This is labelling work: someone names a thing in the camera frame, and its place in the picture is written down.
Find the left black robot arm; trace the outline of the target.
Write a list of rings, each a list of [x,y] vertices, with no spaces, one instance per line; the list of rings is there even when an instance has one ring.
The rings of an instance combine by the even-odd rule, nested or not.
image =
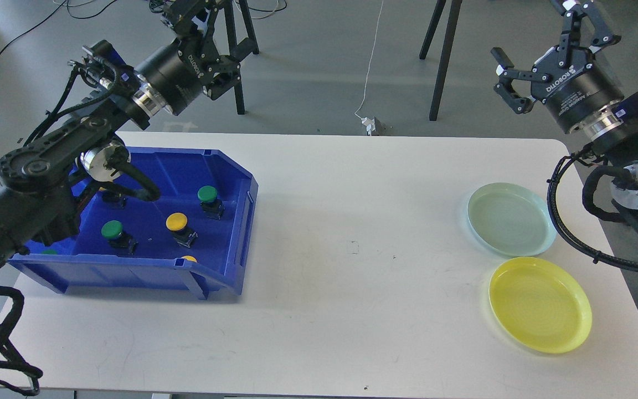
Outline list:
[[[51,245],[80,231],[81,214],[99,189],[145,202],[160,189],[131,164],[117,136],[127,121],[140,129],[160,110],[180,114],[200,95],[235,94],[245,113],[241,61],[258,54],[246,1],[151,1],[150,10],[175,38],[139,66],[127,65],[111,43],[85,48],[61,98],[23,146],[0,158],[0,268],[30,241]],[[0,286],[0,370],[25,375],[28,388],[0,380],[24,397],[40,392],[41,369],[10,340],[23,312],[23,294]]]

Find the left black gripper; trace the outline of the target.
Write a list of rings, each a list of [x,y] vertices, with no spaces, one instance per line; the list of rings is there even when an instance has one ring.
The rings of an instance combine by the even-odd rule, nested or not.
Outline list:
[[[138,78],[177,116],[200,96],[215,101],[237,84],[237,63],[220,54],[215,21],[225,1],[164,1],[161,20],[176,35],[135,67]]]

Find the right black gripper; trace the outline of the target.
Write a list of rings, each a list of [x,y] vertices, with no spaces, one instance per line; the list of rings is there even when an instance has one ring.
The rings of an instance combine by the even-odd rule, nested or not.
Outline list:
[[[622,101],[624,95],[613,79],[595,60],[590,48],[615,45],[622,36],[608,25],[595,1],[551,1],[552,7],[563,18],[563,28],[557,47],[550,48],[534,63],[535,70],[514,68],[511,58],[500,47],[493,47],[491,55],[498,63],[498,83],[493,87],[515,114],[533,109],[533,99],[516,92],[515,80],[531,81],[531,96],[541,102],[565,134],[572,133],[575,125],[603,107]],[[584,21],[592,25],[583,42]]]

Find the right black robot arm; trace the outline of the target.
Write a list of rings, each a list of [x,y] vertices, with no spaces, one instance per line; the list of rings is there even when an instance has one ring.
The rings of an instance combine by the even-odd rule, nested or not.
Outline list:
[[[557,45],[517,70],[501,48],[491,50],[498,63],[494,91],[516,114],[543,104],[565,134],[583,134],[588,143],[562,157],[548,180],[547,207],[565,242],[592,258],[638,272],[638,261],[600,252],[577,238],[560,217],[557,189],[575,162],[592,167],[583,184],[585,210],[602,221],[625,224],[638,234],[638,91],[625,96],[613,73],[596,53],[615,45],[613,33],[593,1],[554,1],[564,22]]]

